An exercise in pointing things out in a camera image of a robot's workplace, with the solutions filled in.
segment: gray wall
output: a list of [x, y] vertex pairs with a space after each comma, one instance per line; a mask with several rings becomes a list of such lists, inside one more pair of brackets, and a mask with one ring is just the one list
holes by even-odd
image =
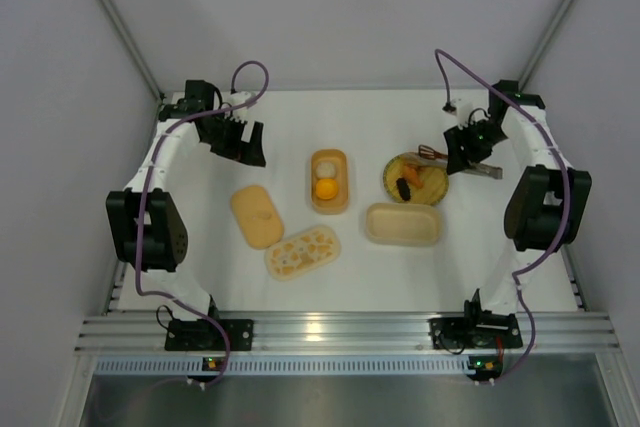
[[0, 419], [51, 425], [153, 101], [94, 0], [0, 0]]
[[517, 76], [558, 1], [116, 0], [167, 91], [194, 76], [225, 86], [247, 58], [281, 89], [439, 86], [436, 47], [488, 78]]
[[610, 312], [640, 386], [640, 0], [580, 0], [529, 91], [593, 176], [574, 244], [591, 306]]

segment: white table surface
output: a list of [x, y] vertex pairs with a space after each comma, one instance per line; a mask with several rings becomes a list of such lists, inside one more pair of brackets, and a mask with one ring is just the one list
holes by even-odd
[[[485, 91], [454, 96], [487, 106]], [[508, 141], [486, 160], [503, 167], [503, 180], [467, 174], [449, 179], [449, 192], [438, 205], [444, 232], [435, 246], [377, 245], [364, 233], [368, 206], [389, 201], [382, 171], [393, 156], [419, 143], [446, 152], [442, 133], [455, 119], [441, 111], [444, 100], [442, 90], [268, 92], [251, 114], [265, 123], [265, 169], [222, 159], [200, 144], [172, 172], [170, 192], [189, 232], [181, 268], [193, 271], [222, 310], [460, 311], [510, 242], [502, 218], [521, 171]], [[326, 148], [343, 150], [349, 161], [350, 205], [335, 216], [317, 214], [309, 199], [310, 157]], [[341, 256], [289, 282], [271, 278], [264, 252], [245, 243], [229, 204], [235, 191], [251, 184], [271, 195], [285, 237], [328, 225], [340, 238]], [[163, 303], [138, 297], [133, 274], [128, 268], [120, 309]], [[145, 290], [155, 289], [153, 284], [143, 282]], [[533, 311], [576, 310], [560, 254], [538, 269], [525, 299]]]

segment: metal strip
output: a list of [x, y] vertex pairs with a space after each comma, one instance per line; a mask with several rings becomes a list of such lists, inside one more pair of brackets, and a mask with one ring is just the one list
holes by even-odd
[[597, 354], [602, 380], [618, 425], [640, 426], [640, 400], [621, 353]]
[[[251, 355], [420, 355], [441, 356], [433, 347], [428, 320], [443, 314], [424, 313], [280, 313], [227, 312], [224, 318], [254, 320]], [[606, 314], [535, 314], [534, 354], [617, 352], [619, 345]], [[519, 315], [525, 345], [530, 326]], [[88, 318], [76, 345], [79, 354], [155, 354], [164, 351], [166, 332], [153, 313], [120, 313]], [[492, 350], [476, 350], [493, 354]]]
[[590, 295], [589, 289], [585, 288], [584, 275], [580, 267], [580, 263], [576, 260], [576, 254], [573, 245], [564, 245], [560, 250], [564, 259], [564, 264], [567, 266], [569, 272], [569, 280], [575, 284], [578, 289], [580, 300], [582, 301], [582, 308], [589, 310]]
[[67, 388], [64, 401], [60, 404], [61, 409], [52, 425], [57, 427], [80, 425], [97, 360], [95, 356], [76, 358], [71, 383]]
[[578, 306], [578, 310], [584, 311], [589, 310], [589, 306], [587, 301], [585, 300], [585, 296], [582, 290], [582, 283], [578, 278], [576, 273], [577, 271], [577, 263], [575, 255], [573, 251], [570, 249], [571, 246], [564, 245], [560, 249], [560, 254], [562, 255], [562, 260], [564, 261], [565, 268], [567, 270], [567, 276], [569, 277], [569, 282], [571, 282], [571, 288], [573, 290], [573, 295], [576, 300], [576, 305]]
[[525, 67], [518, 78], [520, 88], [524, 90], [533, 75], [538, 70], [540, 62], [544, 58], [544, 55], [549, 50], [549, 47], [553, 43], [554, 39], [558, 35], [560, 27], [567, 19], [567, 15], [571, 11], [577, 0], [562, 0], [560, 5], [555, 10], [553, 16], [549, 20], [549, 23], [545, 27], [542, 35], [536, 42], [536, 48], [527, 60]]
[[[218, 375], [204, 369], [205, 357], [104, 356], [94, 375]], [[265, 356], [232, 354], [225, 375], [454, 375], [475, 372], [469, 357], [420, 356]]]
[[123, 270], [123, 266], [124, 264], [119, 261], [115, 255], [114, 255], [114, 261], [113, 261], [113, 276], [111, 277], [111, 284], [109, 285], [109, 288], [107, 289], [107, 295], [105, 296], [105, 300], [102, 304], [102, 313], [106, 313], [110, 310], [111, 306], [112, 306], [112, 302], [114, 300], [120, 298], [120, 294], [122, 291], [122, 284], [124, 282], [124, 270]]
[[153, 74], [151, 73], [151, 69], [147, 64], [146, 60], [142, 56], [140, 49], [138, 48], [133, 36], [127, 24], [124, 22], [122, 15], [118, 11], [116, 5], [113, 0], [97, 0], [98, 5], [107, 16], [107, 19], [111, 23], [118, 40], [124, 47], [125, 51], [129, 54], [129, 57], [133, 61], [136, 69], [140, 72], [147, 88], [151, 92], [151, 95], [156, 99], [158, 103], [162, 102], [164, 98], [164, 94], [160, 89], [158, 83], [156, 82]]

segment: egg yolk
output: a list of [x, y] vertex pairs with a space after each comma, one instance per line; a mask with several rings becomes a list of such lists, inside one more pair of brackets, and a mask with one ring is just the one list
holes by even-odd
[[316, 184], [316, 195], [322, 200], [331, 200], [338, 195], [338, 182], [335, 179], [320, 179]]

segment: wire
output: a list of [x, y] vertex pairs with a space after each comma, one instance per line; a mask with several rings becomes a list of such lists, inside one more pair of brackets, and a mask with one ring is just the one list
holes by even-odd
[[467, 120], [467, 124], [471, 124], [471, 121], [473, 120], [473, 114], [475, 114], [476, 112], [483, 112], [485, 117], [487, 118], [489, 117], [489, 114], [487, 114], [486, 110], [484, 110], [482, 107], [478, 107], [477, 109], [473, 109], [469, 114], [469, 119]]
[[171, 309], [169, 307], [167, 307], [166, 305], [162, 304], [160, 307], [158, 307], [156, 309], [156, 322], [158, 322], [158, 325], [160, 327], [162, 327], [164, 330], [166, 330], [167, 332], [169, 332], [169, 327], [165, 327], [164, 324], [160, 321], [160, 309], [162, 308], [167, 309], [167, 313], [169, 314], [169, 316], [171, 317], [171, 320], [175, 320], [175, 317], [173, 316], [173, 312], [171, 312]]
[[220, 89], [215, 85], [213, 86], [213, 91], [215, 92], [216, 97], [218, 97], [218, 108], [221, 109], [224, 104], [224, 102], [222, 102], [222, 92], [220, 92]]
[[453, 354], [453, 355], [460, 355], [460, 354], [462, 354], [462, 353], [464, 352], [464, 349], [466, 348], [466, 346], [463, 344], [463, 345], [462, 345], [462, 348], [461, 348], [458, 352], [453, 352], [452, 350], [449, 350], [449, 349], [447, 348], [447, 346], [446, 346], [446, 345], [444, 345], [444, 342], [442, 341], [442, 332], [440, 332], [440, 335], [438, 335], [438, 343], [440, 344], [440, 347], [442, 347], [444, 350], [446, 350], [447, 352], [449, 352], [450, 354]]
[[498, 360], [502, 363], [502, 359], [504, 358], [504, 349], [502, 348], [502, 339], [500, 337], [496, 337], [496, 346], [498, 347]]
[[229, 337], [227, 336], [227, 333], [224, 331], [222, 326], [220, 326], [220, 324], [215, 319], [212, 319], [211, 317], [209, 317], [205, 313], [198, 312], [196, 309], [194, 309], [193, 307], [185, 304], [181, 300], [176, 299], [171, 294], [168, 294], [167, 292], [163, 292], [161, 290], [152, 290], [152, 291], [145, 292], [142, 289], [141, 278], [142, 278], [142, 244], [143, 244], [143, 238], [144, 238], [144, 214], [145, 214], [146, 205], [147, 205], [147, 196], [149, 194], [149, 186], [151, 185], [151, 178], [153, 176], [154, 164], [156, 163], [158, 155], [160, 154], [160, 150], [162, 149], [162, 145], [164, 144], [165, 139], [169, 135], [171, 135], [171, 133], [174, 132], [178, 127], [180, 127], [181, 125], [183, 125], [183, 124], [185, 124], [187, 122], [193, 122], [194, 120], [201, 119], [201, 118], [204, 118], [204, 117], [209, 117], [209, 116], [213, 116], [213, 115], [221, 115], [221, 114], [225, 114], [227, 112], [232, 112], [234, 110], [238, 110], [238, 109], [242, 109], [244, 107], [250, 107], [252, 105], [255, 105], [255, 103], [267, 91], [267, 88], [269, 87], [269, 71], [267, 70], [267, 68], [264, 66], [264, 64], [262, 62], [258, 62], [257, 60], [250, 60], [250, 61], [244, 62], [243, 64], [241, 64], [236, 69], [236, 71], [233, 73], [233, 77], [232, 77], [232, 80], [231, 80], [232, 86], [235, 85], [235, 80], [236, 80], [238, 74], [240, 73], [240, 71], [242, 69], [244, 69], [245, 67], [249, 66], [249, 65], [256, 65], [256, 66], [260, 67], [262, 69], [262, 71], [264, 72], [264, 84], [263, 84], [262, 88], [260, 89], [260, 91], [255, 96], [253, 96], [252, 98], [250, 98], [249, 100], [247, 100], [246, 102], [243, 102], [241, 104], [235, 105], [233, 107], [226, 107], [226, 108], [217, 109], [217, 110], [206, 110], [204, 112], [198, 112], [197, 114], [193, 114], [193, 115], [189, 115], [187, 117], [184, 117], [184, 118], [178, 120], [175, 124], [171, 125], [164, 132], [164, 134], [158, 139], [158, 142], [156, 143], [156, 145], [155, 145], [155, 147], [153, 149], [153, 152], [151, 153], [151, 159], [150, 159], [150, 162], [149, 162], [149, 168], [147, 170], [147, 175], [146, 175], [146, 177], [144, 179], [144, 185], [142, 187], [142, 192], [140, 193], [140, 208], [138, 209], [138, 225], [137, 225], [137, 232], [136, 232], [136, 235], [137, 235], [137, 238], [136, 238], [136, 258], [135, 258], [135, 264], [134, 264], [134, 268], [135, 268], [135, 271], [136, 271], [136, 275], [135, 275], [136, 292], [141, 297], [146, 297], [146, 296], [149, 296], [149, 295], [157, 295], [157, 296], [160, 296], [160, 297], [164, 297], [165, 299], [169, 299], [174, 304], [176, 304], [178, 307], [181, 307], [183, 310], [186, 310], [187, 312], [190, 312], [193, 315], [195, 315], [197, 317], [200, 317], [201, 319], [206, 320], [211, 325], [213, 325], [213, 327], [220, 333], [220, 336], [222, 337], [222, 340], [224, 341], [224, 346], [225, 346], [224, 363], [222, 364], [222, 367], [220, 368], [220, 370], [218, 372], [218, 375], [215, 377], [215, 379], [213, 379], [211, 382], [209, 382], [207, 384], [208, 386], [215, 385], [218, 382], [220, 382], [220, 380], [222, 380], [222, 377], [223, 377], [224, 373], [227, 370], [227, 366], [229, 364], [229, 357], [231, 356], [231, 345], [230, 345], [230, 342], [229, 342]]
[[549, 134], [547, 134], [547, 132], [542, 128], [540, 124], [538, 124], [536, 119], [531, 114], [529, 114], [529, 112], [524, 110], [522, 107], [520, 107], [517, 103], [515, 103], [509, 97], [507, 97], [502, 92], [500, 92], [498, 89], [493, 87], [486, 80], [482, 79], [479, 75], [475, 74], [473, 71], [471, 71], [471, 69], [469, 69], [467, 66], [465, 66], [462, 62], [460, 62], [456, 58], [454, 58], [451, 54], [445, 52], [442, 49], [436, 49], [434, 51], [434, 54], [436, 57], [436, 62], [438, 63], [438, 67], [440, 68], [440, 72], [442, 72], [442, 76], [445, 81], [445, 86], [447, 89], [447, 102], [450, 102], [451, 90], [449, 86], [449, 79], [447, 78], [445, 70], [442, 67], [442, 62], [440, 61], [440, 56], [447, 58], [456, 67], [462, 70], [465, 74], [467, 74], [473, 80], [478, 82], [485, 89], [489, 90], [489, 92], [491, 92], [493, 95], [498, 97], [500, 100], [502, 100], [503, 102], [506, 102], [507, 105], [509, 105], [510, 107], [513, 107], [525, 119], [531, 122], [536, 127], [536, 129], [538, 129], [538, 132], [540, 132], [540, 135], [544, 139], [545, 144], [549, 148], [549, 152], [553, 156], [553, 160], [555, 161], [555, 163], [558, 165], [558, 168], [560, 169], [560, 175], [562, 177], [562, 191], [564, 194], [563, 195], [564, 200], [562, 202], [562, 217], [560, 218], [560, 225], [558, 227], [558, 231], [556, 232], [556, 235], [553, 237], [553, 240], [549, 244], [549, 247], [547, 247], [547, 250], [545, 250], [542, 253], [542, 255], [538, 257], [538, 259], [536, 259], [531, 264], [523, 267], [522, 269], [516, 270], [511, 273], [511, 277], [513, 278], [513, 282], [515, 283], [515, 286], [516, 286], [518, 301], [520, 302], [520, 305], [526, 312], [527, 317], [529, 318], [529, 322], [531, 323], [531, 337], [529, 339], [529, 344], [527, 345], [524, 353], [518, 358], [515, 364], [507, 372], [505, 372], [500, 377], [498, 377], [498, 380], [502, 380], [507, 375], [511, 374], [516, 369], [518, 369], [527, 360], [536, 342], [536, 324], [533, 318], [533, 314], [531, 313], [531, 310], [529, 309], [529, 307], [524, 301], [524, 297], [522, 295], [522, 283], [520, 282], [520, 277], [526, 273], [531, 272], [533, 269], [539, 267], [545, 260], [547, 260], [551, 256], [551, 254], [553, 254], [556, 251], [556, 249], [560, 245], [560, 242], [562, 241], [562, 237], [564, 236], [565, 230], [567, 228], [567, 224], [569, 222], [569, 212], [571, 211], [571, 186], [569, 184], [569, 172], [567, 170], [567, 166], [564, 164], [562, 160], [562, 157], [560, 156], [560, 152], [558, 151], [557, 147], [553, 144], [551, 137], [549, 137]]

